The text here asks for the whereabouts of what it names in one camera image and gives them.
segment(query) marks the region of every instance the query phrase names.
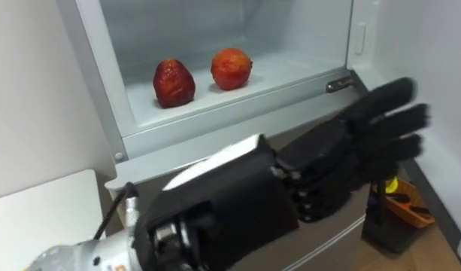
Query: refrigerator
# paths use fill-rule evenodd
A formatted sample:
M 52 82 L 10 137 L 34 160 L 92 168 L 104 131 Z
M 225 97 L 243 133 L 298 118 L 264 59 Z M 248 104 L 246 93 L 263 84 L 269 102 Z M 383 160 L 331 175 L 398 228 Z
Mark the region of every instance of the refrigerator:
M 210 72 L 227 47 L 253 62 L 247 84 L 229 92 Z M 196 84 L 193 101 L 175 108 L 159 106 L 152 84 L 168 58 Z M 94 169 L 104 210 L 127 181 L 149 202 L 227 145 L 264 133 L 278 149 L 402 76 L 431 105 L 416 166 L 444 206 L 442 223 L 457 229 L 458 250 L 460 1 L 0 0 L 0 197 Z M 235 269 L 347 268 L 367 193 Z

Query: robotic hand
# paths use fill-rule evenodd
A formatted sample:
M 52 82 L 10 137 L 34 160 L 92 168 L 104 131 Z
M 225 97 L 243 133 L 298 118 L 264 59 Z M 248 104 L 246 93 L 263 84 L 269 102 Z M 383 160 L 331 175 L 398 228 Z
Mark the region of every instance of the robotic hand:
M 229 146 L 175 177 L 134 227 L 51 248 L 29 270 L 226 270 L 419 155 L 427 106 L 386 115 L 413 97 L 412 80 L 399 79 L 278 152 L 263 135 Z

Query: screw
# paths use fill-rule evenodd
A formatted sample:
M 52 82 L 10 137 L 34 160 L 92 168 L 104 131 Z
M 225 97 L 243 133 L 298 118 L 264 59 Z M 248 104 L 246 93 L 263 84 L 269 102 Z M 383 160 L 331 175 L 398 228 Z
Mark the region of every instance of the screw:
M 121 161 L 125 156 L 122 153 L 115 153 L 115 160 Z

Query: white countertop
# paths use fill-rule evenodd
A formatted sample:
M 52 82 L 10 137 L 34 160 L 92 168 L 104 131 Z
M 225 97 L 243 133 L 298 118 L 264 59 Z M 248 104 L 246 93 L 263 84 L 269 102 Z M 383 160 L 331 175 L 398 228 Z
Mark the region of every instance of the white countertop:
M 51 246 L 91 239 L 101 221 L 92 170 L 2 197 L 0 271 L 23 270 Z

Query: black cable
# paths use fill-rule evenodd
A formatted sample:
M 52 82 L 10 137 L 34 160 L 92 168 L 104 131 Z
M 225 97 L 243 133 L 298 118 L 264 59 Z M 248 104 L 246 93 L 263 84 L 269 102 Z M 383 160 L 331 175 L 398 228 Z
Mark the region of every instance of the black cable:
M 103 218 L 103 221 L 100 223 L 100 226 L 98 227 L 98 229 L 97 229 L 97 231 L 96 231 L 96 233 L 95 233 L 95 235 L 93 237 L 93 240 L 100 240 L 100 238 L 102 237 L 103 232 L 105 231 L 106 227 L 110 223 L 111 217 L 113 216 L 113 214 L 115 213 L 115 211 L 118 208 L 118 205 L 121 203 L 121 201 L 123 199 L 129 198 L 129 197 L 138 197 L 138 196 L 139 195 L 138 195 L 138 191 L 137 191 L 136 186 L 131 182 L 127 182 L 125 184 L 125 187 L 123 188 L 123 190 L 121 190 L 117 194 L 115 199 L 113 200 L 113 203 L 112 203 L 112 205 L 110 207 L 110 210 L 108 210 L 107 214 Z

